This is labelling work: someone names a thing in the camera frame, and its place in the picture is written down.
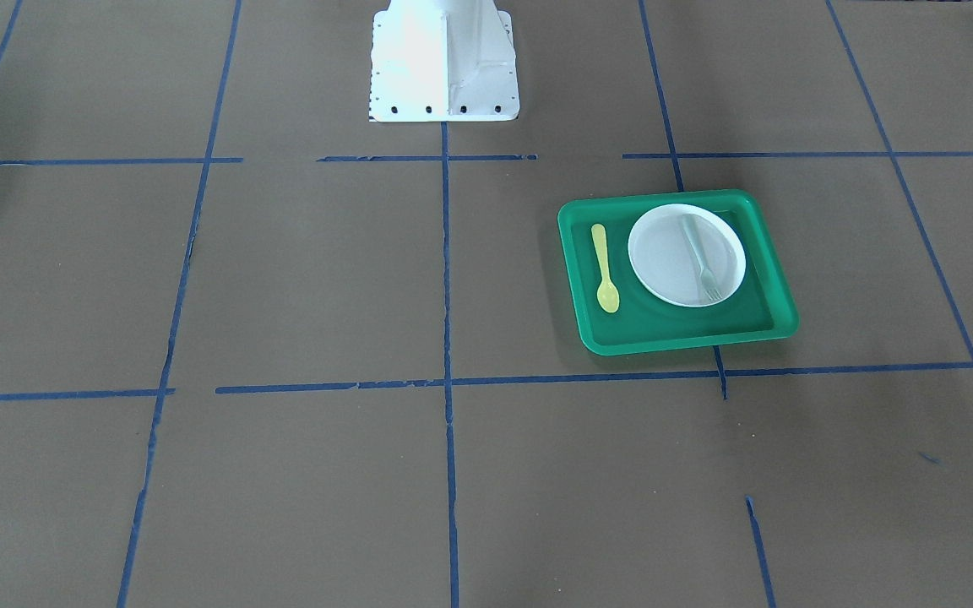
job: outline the grid line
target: grid line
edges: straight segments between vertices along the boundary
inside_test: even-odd
[[[217,155],[212,158],[41,158],[0,160],[0,166],[204,165],[205,162],[232,165],[243,161],[240,155]]]
[[[576,373],[556,376],[497,376],[452,377],[452,386],[487,386],[509,384],[561,384],[570,382],[632,382],[642,380],[688,380],[698,377],[784,377],[833,376],[834,374],[896,373],[914,371],[947,371],[973,369],[973,361],[942,361],[931,363],[881,363],[865,366],[789,366],[788,368],[744,368],[650,371],[630,373]],[[416,380],[379,380],[364,382],[318,382],[301,384],[243,384],[219,386],[216,395],[248,395],[257,393],[324,392],[324,390],[374,390],[384,388],[435,388],[444,386],[444,378],[416,378]]]
[[[444,272],[444,374],[443,387],[445,392],[445,470],[447,470],[448,485],[448,592],[449,605],[459,608],[459,549],[457,549],[456,532],[456,447],[453,432],[453,361],[452,323],[451,323],[451,289],[449,289],[449,222],[448,222],[448,123],[441,123],[441,222],[443,222],[443,253]]]
[[[727,400],[726,392],[726,367],[723,366],[723,353],[719,349],[719,346],[711,347],[711,351],[715,355],[715,372],[719,374],[719,390],[723,393],[723,400]]]
[[[768,569],[768,555],[764,553],[764,537],[760,534],[760,522],[757,520],[757,512],[753,509],[753,497],[748,494],[746,494],[746,511],[749,512],[749,528],[753,531],[753,546],[757,550],[760,578],[764,581],[764,599],[768,601],[768,608],[775,608],[775,589],[772,589],[772,574]]]
[[[644,44],[648,46],[648,59],[652,64],[652,78],[655,80],[655,92],[660,97],[660,114],[663,115],[663,128],[667,133],[667,148],[671,151],[667,158],[675,169],[675,185],[678,192],[686,192],[686,184],[682,181],[682,169],[678,162],[678,149],[675,146],[675,130],[671,127],[671,113],[667,110],[667,97],[663,92],[663,80],[660,80],[660,62],[655,58],[655,46],[652,45],[652,30],[648,25],[648,9],[644,0],[637,0],[640,8],[640,23],[644,27]]]
[[[205,188],[209,181],[209,167],[212,166],[213,148],[216,146],[216,131],[220,126],[220,109],[224,105],[224,91],[227,89],[228,73],[231,71],[231,55],[235,51],[236,32],[239,28],[239,15],[242,11],[242,0],[235,1],[235,12],[231,16],[231,32],[227,38],[227,49],[224,53],[224,67],[220,72],[220,86],[216,91],[216,102],[213,106],[212,123],[209,124],[209,142],[205,146],[205,162],[201,165],[201,177],[198,180],[198,193],[193,201],[193,217],[190,219],[190,230],[186,239],[186,251],[182,255],[182,272],[178,277],[178,292],[175,296],[175,308],[171,318],[171,328],[167,335],[167,355],[163,370],[160,373],[160,386],[155,405],[152,408],[152,424],[149,428],[148,450],[145,458],[145,477],[142,489],[138,493],[138,503],[134,508],[133,522],[130,527],[130,541],[127,545],[127,556],[122,567],[122,580],[119,584],[119,595],[116,601],[118,608],[125,608],[127,596],[130,593],[130,580],[133,574],[134,558],[138,554],[138,539],[140,527],[145,515],[145,501],[148,496],[149,483],[152,478],[152,463],[157,447],[157,427],[163,416],[163,405],[167,396],[167,382],[171,377],[171,365],[175,357],[175,339],[178,336],[178,323],[182,319],[182,304],[186,299],[186,287],[190,276],[190,257],[193,255],[193,244],[197,239],[198,227],[201,222],[201,210],[204,205]]]
[[[166,388],[171,395],[174,388]],[[108,399],[116,397],[155,397],[158,388],[128,388],[124,390],[58,390],[46,393],[0,393],[0,401],[59,401],[70,399]]]
[[[869,106],[869,111],[872,113],[873,122],[877,124],[877,131],[881,135],[881,141],[884,142],[884,149],[888,153],[889,161],[892,162],[892,167],[895,169],[896,177],[899,178],[900,188],[903,188],[904,197],[907,199],[907,205],[910,208],[910,214],[912,218],[915,219],[915,225],[918,227],[919,236],[922,238],[922,243],[926,246],[927,254],[929,254],[930,262],[933,264],[934,272],[938,275],[938,281],[941,282],[941,288],[945,292],[945,299],[949,301],[949,307],[951,312],[953,312],[954,318],[956,318],[956,324],[959,326],[960,335],[963,339],[963,344],[965,344],[968,354],[970,355],[970,362],[973,363],[973,342],[970,339],[970,334],[966,330],[966,324],[963,323],[963,316],[960,314],[960,309],[956,304],[956,297],[953,296],[951,287],[949,285],[949,280],[945,277],[945,273],[941,269],[941,261],[938,259],[936,251],[933,249],[933,243],[930,242],[929,232],[926,230],[926,225],[922,222],[922,216],[918,212],[918,207],[915,205],[915,197],[911,195],[910,187],[907,185],[907,178],[904,177],[903,169],[900,168],[900,161],[896,158],[895,150],[892,147],[891,139],[889,139],[888,132],[884,130],[884,122],[881,120],[879,112],[877,112],[877,105],[873,103],[872,94],[869,93],[869,86],[866,85],[865,78],[862,77],[862,70],[858,67],[858,61],[854,58],[854,51],[851,50],[851,44],[846,39],[846,32],[843,31],[843,24],[839,20],[839,15],[835,12],[835,7],[831,4],[831,0],[825,0],[825,5],[828,8],[828,13],[833,20],[835,31],[838,32],[840,41],[843,43],[843,50],[846,51],[846,57],[848,57],[851,62],[851,68],[854,70],[854,76],[858,81],[858,85],[862,88],[862,95],[865,96],[866,104]]]
[[[501,160],[538,160],[538,154],[469,154],[469,155],[324,155],[316,162],[468,162]]]
[[[892,151],[903,158],[973,158],[973,150]],[[733,153],[624,153],[622,160],[709,158],[888,158],[888,151],[733,151]]]

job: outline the brown floor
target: brown floor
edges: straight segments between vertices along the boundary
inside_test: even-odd
[[[385,0],[0,0],[0,608],[973,605],[973,3],[499,2],[443,128]],[[557,211],[679,185],[798,334],[590,354]]]

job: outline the blue tape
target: blue tape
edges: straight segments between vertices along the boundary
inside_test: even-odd
[[[324,155],[317,162],[476,162],[503,160],[537,160],[538,155]]]
[[[911,158],[972,158],[973,150],[896,151],[897,157]],[[887,151],[753,151],[753,153],[625,153],[624,160],[655,160],[667,158],[885,158]]]
[[[445,469],[448,480],[448,593],[451,608],[459,608],[459,550],[456,532],[456,447],[453,432],[453,361],[451,289],[449,289],[449,222],[448,222],[448,123],[441,123],[441,226],[443,227],[443,287],[444,287],[444,380],[445,390]]]
[[[555,384],[563,382],[619,382],[628,380],[679,380],[692,377],[719,377],[716,370],[649,371],[634,373],[579,373],[568,376],[510,376],[457,377],[454,386],[486,386],[492,384]]]
[[[812,376],[817,376],[818,374],[833,373],[880,373],[972,368],[972,362],[954,361],[939,363],[889,363],[889,365],[883,366],[812,366],[812,368],[729,369],[726,370],[726,375],[730,377],[810,376],[810,374],[812,374]]]
[[[768,557],[764,554],[764,538],[760,534],[760,522],[753,511],[753,498],[746,495],[746,511],[749,512],[749,527],[753,529],[753,545],[757,546],[757,562],[760,565],[760,578],[764,581],[764,598],[768,608],[775,608],[775,591],[772,589],[772,574],[768,569]]]
[[[148,451],[145,457],[145,478],[142,489],[138,493],[138,501],[134,505],[134,518],[130,527],[130,541],[127,545],[127,557],[122,566],[122,580],[119,584],[119,596],[116,601],[118,608],[125,608],[127,596],[130,593],[130,578],[133,576],[134,559],[138,554],[138,538],[140,527],[145,516],[145,501],[148,496],[149,483],[152,478],[152,462],[155,458],[157,446],[157,428],[163,416],[163,404],[166,399],[167,382],[171,377],[171,363],[175,355],[175,339],[178,335],[179,319],[182,319],[182,302],[186,299],[186,285],[190,276],[190,257],[193,255],[193,243],[197,239],[198,226],[201,222],[201,209],[204,206],[205,188],[209,180],[209,159],[213,157],[216,146],[216,130],[220,126],[220,109],[224,104],[224,91],[227,89],[227,77],[231,71],[231,54],[235,51],[236,32],[239,28],[239,15],[242,12],[242,0],[236,0],[235,13],[231,16],[231,32],[228,34],[227,50],[224,53],[224,68],[220,72],[220,87],[216,91],[216,103],[213,107],[212,123],[209,124],[209,142],[205,146],[205,162],[201,165],[201,177],[198,181],[198,196],[193,203],[193,217],[190,219],[190,231],[186,240],[186,252],[182,255],[182,272],[178,277],[178,292],[175,296],[175,309],[171,317],[171,330],[167,334],[167,356],[160,372],[160,389],[155,397],[155,407],[152,408],[152,424],[149,428]]]
[[[938,465],[943,464],[943,462],[941,462],[941,459],[935,457],[935,455],[931,455],[927,453],[918,453],[918,455],[920,455],[920,457],[923,457],[924,459],[927,459],[927,461],[930,461],[933,464],[938,464]]]
[[[626,382],[638,380],[686,380],[699,377],[779,377],[823,376],[824,374],[891,373],[910,371],[938,371],[973,369],[970,361],[933,363],[889,363],[879,366],[797,366],[796,368],[769,369],[714,369],[696,371],[651,371],[633,373],[584,373],[559,374],[559,376],[502,376],[502,377],[453,377],[452,386],[491,386],[509,384],[558,384],[568,382]],[[351,390],[380,388],[435,388],[444,386],[444,378],[433,380],[381,380],[371,382],[323,382],[315,384],[265,384],[244,386],[220,386],[217,395],[241,395],[250,393],[296,393],[316,390]]]
[[[723,354],[719,346],[711,347],[711,351],[715,355],[715,373],[719,374],[719,390],[723,393],[723,400],[726,401],[726,370],[723,369]]]
[[[111,399],[116,397],[155,397],[158,388],[131,388],[127,390],[63,390],[50,393],[0,393],[0,401],[58,401],[67,399]],[[173,394],[168,388],[167,394]]]
[[[34,160],[0,160],[0,166],[111,166],[111,165],[229,165],[243,162],[240,155],[215,158],[56,158]]]
[[[675,183],[678,192],[686,192],[686,185],[682,183],[682,168],[678,162],[678,149],[675,147],[675,131],[671,128],[671,113],[667,111],[667,97],[663,93],[663,81],[660,80],[660,62],[655,58],[655,47],[652,46],[652,31],[648,27],[648,9],[644,0],[637,0],[640,7],[640,22],[644,25],[644,43],[648,46],[648,59],[652,64],[652,77],[655,79],[655,92],[660,97],[660,112],[663,112],[663,128],[667,132],[667,148],[671,151],[671,164],[675,169]]]

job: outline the fork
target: fork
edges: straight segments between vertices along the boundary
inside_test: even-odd
[[[708,267],[708,259],[704,254],[704,246],[700,243],[700,234],[696,231],[696,224],[692,213],[682,216],[682,229],[686,231],[686,240],[690,243],[690,251],[696,258],[696,264],[700,267],[700,287],[704,289],[709,304],[715,304],[722,300],[723,295],[719,292],[719,281],[715,280],[715,274]]]

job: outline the fork handle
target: fork handle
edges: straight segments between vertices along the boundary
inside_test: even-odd
[[[708,269],[708,259],[704,255],[704,246],[700,245],[700,234],[696,231],[696,223],[693,220],[694,215],[692,213],[687,213],[682,216],[682,230],[686,231],[686,240],[690,243],[690,250],[693,251],[693,257],[696,258],[696,263],[700,266],[700,270]]]

